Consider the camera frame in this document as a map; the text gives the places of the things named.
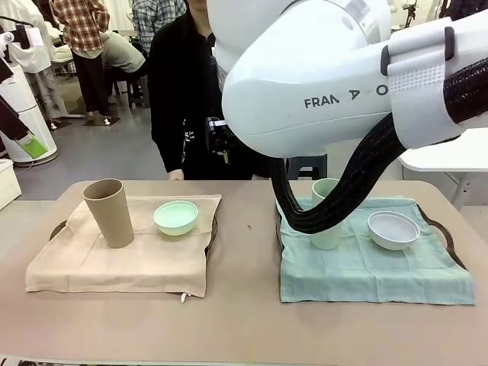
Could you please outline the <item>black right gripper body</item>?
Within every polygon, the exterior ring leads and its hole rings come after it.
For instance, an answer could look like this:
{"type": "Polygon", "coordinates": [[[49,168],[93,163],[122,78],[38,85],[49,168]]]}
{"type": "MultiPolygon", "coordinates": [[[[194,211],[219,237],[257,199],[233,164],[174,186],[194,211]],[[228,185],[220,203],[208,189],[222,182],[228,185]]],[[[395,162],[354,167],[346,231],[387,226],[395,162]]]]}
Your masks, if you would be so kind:
{"type": "Polygon", "coordinates": [[[225,120],[208,117],[205,125],[206,144],[209,153],[225,155],[234,145],[234,134],[225,120]]]}

